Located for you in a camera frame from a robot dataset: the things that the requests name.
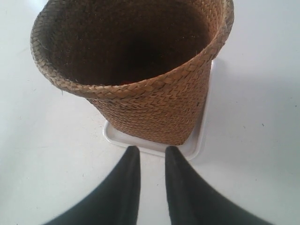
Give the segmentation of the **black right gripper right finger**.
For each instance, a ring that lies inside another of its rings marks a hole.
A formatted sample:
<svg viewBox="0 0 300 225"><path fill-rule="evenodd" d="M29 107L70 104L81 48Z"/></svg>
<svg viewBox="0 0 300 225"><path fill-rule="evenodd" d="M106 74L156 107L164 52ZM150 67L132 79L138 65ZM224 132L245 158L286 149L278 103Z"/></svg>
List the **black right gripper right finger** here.
<svg viewBox="0 0 300 225"><path fill-rule="evenodd" d="M165 184L173 225L267 224L218 193L175 146L165 151Z"/></svg>

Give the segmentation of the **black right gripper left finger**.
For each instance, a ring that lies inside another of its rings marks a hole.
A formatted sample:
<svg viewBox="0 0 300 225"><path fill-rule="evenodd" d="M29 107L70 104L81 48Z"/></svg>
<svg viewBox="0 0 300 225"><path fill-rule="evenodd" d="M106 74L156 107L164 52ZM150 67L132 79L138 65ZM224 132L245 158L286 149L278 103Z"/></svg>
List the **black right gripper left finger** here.
<svg viewBox="0 0 300 225"><path fill-rule="evenodd" d="M140 190L140 151L136 146L129 146L102 183L78 204L48 224L135 225Z"/></svg>

